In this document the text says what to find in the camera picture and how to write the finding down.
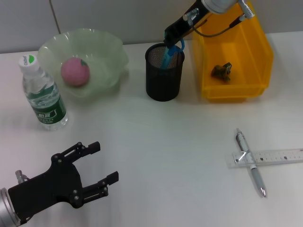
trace plastic bottle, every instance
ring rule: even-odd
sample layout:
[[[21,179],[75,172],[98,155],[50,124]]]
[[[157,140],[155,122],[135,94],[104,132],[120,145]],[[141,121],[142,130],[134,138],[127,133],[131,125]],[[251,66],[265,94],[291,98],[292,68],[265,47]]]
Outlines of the plastic bottle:
[[[53,78],[40,68],[36,56],[19,60],[23,73],[23,90],[38,120],[47,130],[56,130],[68,121],[67,112]]]

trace ruler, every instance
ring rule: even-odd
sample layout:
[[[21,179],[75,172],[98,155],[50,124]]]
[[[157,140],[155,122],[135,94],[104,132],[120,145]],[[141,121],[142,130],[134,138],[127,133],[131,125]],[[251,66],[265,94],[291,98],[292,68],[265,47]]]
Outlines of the ruler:
[[[253,151],[255,162],[248,161],[243,152],[234,152],[226,156],[229,167],[245,167],[250,165],[278,165],[303,162],[303,148],[287,150]]]

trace small brown object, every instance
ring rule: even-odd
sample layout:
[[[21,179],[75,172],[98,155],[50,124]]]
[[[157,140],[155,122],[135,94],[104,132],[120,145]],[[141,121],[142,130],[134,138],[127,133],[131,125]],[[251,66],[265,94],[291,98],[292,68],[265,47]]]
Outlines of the small brown object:
[[[228,76],[231,72],[232,64],[226,63],[225,65],[216,65],[212,71],[212,77],[224,80],[225,82],[230,81],[230,77]]]

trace blue object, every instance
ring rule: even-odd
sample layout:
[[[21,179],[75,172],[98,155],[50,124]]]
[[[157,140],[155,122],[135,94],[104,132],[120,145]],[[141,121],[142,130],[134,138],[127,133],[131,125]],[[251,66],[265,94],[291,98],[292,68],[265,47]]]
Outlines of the blue object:
[[[167,48],[165,49],[165,52],[164,52],[164,56],[163,56],[163,61],[162,61],[162,64],[161,64],[161,69],[167,69],[168,66],[169,66],[169,63],[172,59],[172,57],[174,56],[175,52],[182,52],[185,48],[185,43],[184,43],[184,40],[181,39],[181,49],[179,49],[177,46],[173,46],[171,48]]]

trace pen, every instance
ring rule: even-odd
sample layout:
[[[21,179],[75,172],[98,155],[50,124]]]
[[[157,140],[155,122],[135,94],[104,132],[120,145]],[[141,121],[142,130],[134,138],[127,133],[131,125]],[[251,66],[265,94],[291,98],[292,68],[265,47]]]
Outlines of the pen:
[[[248,144],[245,140],[245,137],[239,129],[237,129],[236,140],[237,140],[237,143],[240,147],[240,150],[242,152],[244,152],[243,156],[246,157],[247,161],[248,162],[255,162],[255,159],[251,154],[250,148],[248,147]],[[250,165],[250,170],[251,170],[251,174],[252,174],[253,179],[256,183],[256,186],[258,188],[259,193],[261,194],[261,196],[266,197],[267,193],[266,193],[265,185],[262,181],[262,178],[261,178],[261,175],[259,173],[259,170],[257,169],[257,166],[256,165]]]

